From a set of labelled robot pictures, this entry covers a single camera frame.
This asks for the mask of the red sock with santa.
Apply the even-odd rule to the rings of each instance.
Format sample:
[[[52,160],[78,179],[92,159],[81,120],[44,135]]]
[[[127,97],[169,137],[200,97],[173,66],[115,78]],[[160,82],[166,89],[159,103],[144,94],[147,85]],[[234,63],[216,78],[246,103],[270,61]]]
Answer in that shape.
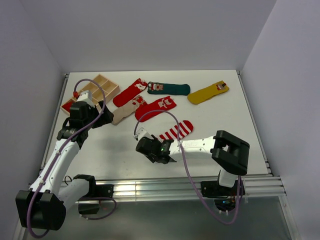
[[[66,112],[70,112],[70,108],[72,106],[72,104],[75,103],[74,101],[68,101],[65,104],[63,104],[61,107],[63,110],[65,110]]]

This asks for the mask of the red white striped sock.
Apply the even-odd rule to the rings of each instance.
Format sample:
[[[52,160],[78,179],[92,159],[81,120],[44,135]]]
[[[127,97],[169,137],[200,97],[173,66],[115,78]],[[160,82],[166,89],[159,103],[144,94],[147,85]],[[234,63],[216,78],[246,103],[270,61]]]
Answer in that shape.
[[[177,137],[179,139],[183,139],[190,135],[194,130],[193,124],[189,120],[183,120],[170,128],[169,130],[165,131],[164,133],[157,136],[160,141],[164,140],[174,140]]]

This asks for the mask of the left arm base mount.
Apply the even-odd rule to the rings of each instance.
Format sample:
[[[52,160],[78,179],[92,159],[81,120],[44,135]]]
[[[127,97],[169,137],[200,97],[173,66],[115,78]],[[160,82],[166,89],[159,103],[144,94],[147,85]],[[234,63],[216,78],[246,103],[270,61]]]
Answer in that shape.
[[[92,197],[88,201],[81,199],[78,204],[78,212],[81,215],[95,215],[98,213],[102,199],[92,200],[92,198],[112,198],[114,193],[113,184],[98,184],[95,187]]]

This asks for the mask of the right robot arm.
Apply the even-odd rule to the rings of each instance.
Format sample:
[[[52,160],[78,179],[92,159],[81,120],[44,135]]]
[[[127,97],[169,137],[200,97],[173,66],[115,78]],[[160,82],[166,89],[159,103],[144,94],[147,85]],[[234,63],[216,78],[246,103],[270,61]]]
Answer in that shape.
[[[248,172],[250,144],[224,130],[201,139],[159,140],[140,128],[134,138],[137,140],[135,150],[152,163],[213,159],[221,168],[216,189],[222,195],[229,194],[238,177]]]

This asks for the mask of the wooden compartment tray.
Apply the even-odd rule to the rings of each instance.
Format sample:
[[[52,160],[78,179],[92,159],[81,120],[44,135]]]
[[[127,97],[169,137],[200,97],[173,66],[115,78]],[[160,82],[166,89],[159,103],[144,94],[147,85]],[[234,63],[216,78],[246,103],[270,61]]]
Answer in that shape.
[[[120,86],[116,84],[115,82],[111,81],[110,79],[106,78],[105,76],[98,74],[93,81],[95,81],[97,84],[100,85],[102,88],[104,94],[106,103],[110,102],[119,92],[120,92]],[[89,90],[92,93],[92,102],[94,105],[97,105],[99,101],[103,100],[103,94],[99,90],[99,88],[92,82],[87,82],[86,85],[81,84],[82,86],[78,86],[76,88],[77,94],[73,94],[72,90],[72,96],[69,97],[63,104],[60,105],[60,109],[63,113],[65,113],[67,116],[70,115],[70,112],[66,112],[64,109],[62,109],[62,105],[69,101],[76,102],[77,98],[79,97],[80,93],[83,91]]]

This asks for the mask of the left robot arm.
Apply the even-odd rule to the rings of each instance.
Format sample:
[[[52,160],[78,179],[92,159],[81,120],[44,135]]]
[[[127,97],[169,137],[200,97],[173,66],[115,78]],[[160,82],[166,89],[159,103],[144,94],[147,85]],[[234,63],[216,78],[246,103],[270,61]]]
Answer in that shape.
[[[67,210],[78,200],[100,199],[93,175],[78,174],[67,187],[61,187],[66,172],[79,153],[89,130],[110,124],[113,114],[103,101],[101,110],[85,101],[70,107],[67,117],[57,134],[54,150],[36,181],[15,198],[21,225],[27,229],[57,231],[63,225]]]

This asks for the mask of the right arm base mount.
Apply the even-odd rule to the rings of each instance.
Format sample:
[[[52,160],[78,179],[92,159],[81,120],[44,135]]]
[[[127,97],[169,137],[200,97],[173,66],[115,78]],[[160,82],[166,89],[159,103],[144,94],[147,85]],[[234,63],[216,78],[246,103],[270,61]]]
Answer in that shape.
[[[200,189],[202,197],[214,199],[214,204],[219,211],[232,212],[236,208],[236,200],[239,196],[239,202],[242,201],[246,193],[243,182],[240,182],[238,193],[238,181],[234,182],[233,187],[220,186],[217,180],[201,181]]]

